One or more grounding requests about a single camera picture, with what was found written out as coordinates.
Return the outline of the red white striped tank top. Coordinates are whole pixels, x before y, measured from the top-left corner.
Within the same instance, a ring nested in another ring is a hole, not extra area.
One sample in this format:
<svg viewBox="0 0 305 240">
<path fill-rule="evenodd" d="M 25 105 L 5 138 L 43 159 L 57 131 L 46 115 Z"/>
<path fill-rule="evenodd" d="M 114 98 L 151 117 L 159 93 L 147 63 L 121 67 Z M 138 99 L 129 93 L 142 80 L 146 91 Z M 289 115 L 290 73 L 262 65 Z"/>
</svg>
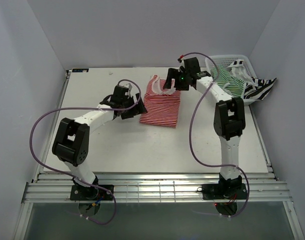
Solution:
<svg viewBox="0 0 305 240">
<path fill-rule="evenodd" d="M 145 125 L 176 128 L 179 119 L 181 92 L 174 85 L 163 89 L 166 81 L 153 75 L 148 82 L 143 103 L 147 113 L 143 113 L 139 122 Z"/>
</svg>

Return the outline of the green white striped tank top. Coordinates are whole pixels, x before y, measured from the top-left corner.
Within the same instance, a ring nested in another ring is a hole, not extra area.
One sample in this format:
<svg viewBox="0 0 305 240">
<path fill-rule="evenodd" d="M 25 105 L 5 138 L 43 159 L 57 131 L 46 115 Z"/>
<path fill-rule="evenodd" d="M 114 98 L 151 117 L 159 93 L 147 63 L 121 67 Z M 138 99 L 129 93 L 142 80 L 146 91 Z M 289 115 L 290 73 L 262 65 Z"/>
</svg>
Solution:
<svg viewBox="0 0 305 240">
<path fill-rule="evenodd" d="M 216 84 L 234 98 L 243 98 L 246 87 L 245 81 L 232 76 L 223 66 L 219 66 L 218 69 L 219 71 L 216 67 L 213 67 L 210 70 Z"/>
</svg>

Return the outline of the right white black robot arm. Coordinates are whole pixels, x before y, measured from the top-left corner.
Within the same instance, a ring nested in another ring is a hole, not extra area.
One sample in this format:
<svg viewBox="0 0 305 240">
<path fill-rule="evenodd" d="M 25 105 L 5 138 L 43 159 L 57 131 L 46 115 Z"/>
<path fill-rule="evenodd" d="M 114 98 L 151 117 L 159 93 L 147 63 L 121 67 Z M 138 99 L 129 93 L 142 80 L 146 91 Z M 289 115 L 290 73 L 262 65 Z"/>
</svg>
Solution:
<svg viewBox="0 0 305 240">
<path fill-rule="evenodd" d="M 231 198 L 242 187 L 245 173 L 239 167 L 239 144 L 246 127 L 244 101 L 232 97 L 215 83 L 209 73 L 201 70 L 196 57 L 186 54 L 178 58 L 180 67 L 169 68 L 164 89 L 174 87 L 177 91 L 187 91 L 190 87 L 210 97 L 214 104 L 213 128 L 220 140 L 221 164 L 218 192 L 225 199 Z"/>
</svg>

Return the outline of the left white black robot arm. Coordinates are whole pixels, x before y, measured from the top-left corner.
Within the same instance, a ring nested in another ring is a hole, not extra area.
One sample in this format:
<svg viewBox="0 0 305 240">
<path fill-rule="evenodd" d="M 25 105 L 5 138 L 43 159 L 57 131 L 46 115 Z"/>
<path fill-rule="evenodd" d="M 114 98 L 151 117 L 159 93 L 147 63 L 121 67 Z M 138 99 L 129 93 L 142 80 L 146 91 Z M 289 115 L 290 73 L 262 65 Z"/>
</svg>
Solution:
<svg viewBox="0 0 305 240">
<path fill-rule="evenodd" d="M 97 177 L 86 161 L 90 135 L 116 118 L 133 118 L 147 112 L 141 92 L 131 95 L 131 84 L 116 85 L 113 94 L 106 96 L 91 111 L 76 117 L 63 118 L 52 145 L 52 153 L 69 168 L 74 184 L 81 186 L 81 194 L 88 200 L 98 196 Z"/>
</svg>

